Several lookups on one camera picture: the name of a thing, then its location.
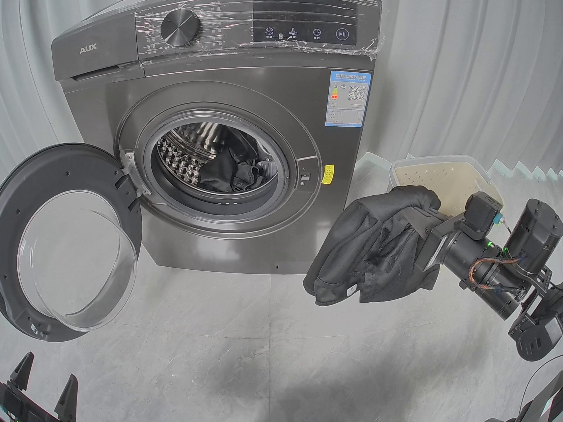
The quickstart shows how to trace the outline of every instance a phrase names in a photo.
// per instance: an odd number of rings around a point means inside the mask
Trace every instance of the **white basket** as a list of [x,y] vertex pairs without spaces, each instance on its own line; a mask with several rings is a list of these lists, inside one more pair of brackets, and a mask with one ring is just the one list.
[[395,161],[389,170],[391,183],[395,186],[424,186],[434,191],[442,205],[440,212],[454,216],[465,211],[470,195],[484,191],[502,205],[501,194],[489,174],[471,156],[423,156]]

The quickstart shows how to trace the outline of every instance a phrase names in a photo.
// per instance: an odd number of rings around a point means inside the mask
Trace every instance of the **display panel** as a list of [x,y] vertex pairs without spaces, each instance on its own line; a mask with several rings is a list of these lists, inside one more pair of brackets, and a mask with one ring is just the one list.
[[253,0],[254,42],[356,45],[357,5],[342,0]]

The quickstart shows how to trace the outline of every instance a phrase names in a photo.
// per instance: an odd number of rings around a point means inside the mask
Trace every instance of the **front-load washing machine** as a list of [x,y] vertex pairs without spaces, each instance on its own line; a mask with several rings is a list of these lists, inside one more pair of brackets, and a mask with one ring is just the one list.
[[[141,241],[161,266],[305,273],[346,202],[380,16],[380,0],[123,0],[57,37],[86,144],[4,181],[0,311],[48,341],[97,327],[130,294]],[[38,285],[55,252],[111,260],[74,309]]]

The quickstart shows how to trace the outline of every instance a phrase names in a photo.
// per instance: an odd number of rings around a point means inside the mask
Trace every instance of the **washing machine door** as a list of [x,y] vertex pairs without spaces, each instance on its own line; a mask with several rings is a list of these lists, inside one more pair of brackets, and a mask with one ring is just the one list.
[[0,187],[0,312],[45,341],[108,323],[135,282],[142,226],[136,188],[106,151],[30,156]]

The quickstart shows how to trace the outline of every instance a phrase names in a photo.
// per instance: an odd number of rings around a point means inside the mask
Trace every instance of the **plastic wrap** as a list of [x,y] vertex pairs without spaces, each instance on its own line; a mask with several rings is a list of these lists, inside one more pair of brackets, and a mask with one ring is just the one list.
[[[264,7],[272,3],[272,10],[257,11],[257,3]],[[277,11],[280,5],[294,10]],[[201,28],[192,42],[174,47],[165,42],[160,26],[168,14],[181,8],[192,11]],[[380,18],[380,0],[167,0],[135,11],[138,56],[147,63],[170,55],[233,55],[257,47],[364,55],[373,60]],[[339,26],[346,28],[340,32],[346,39],[337,37]]]

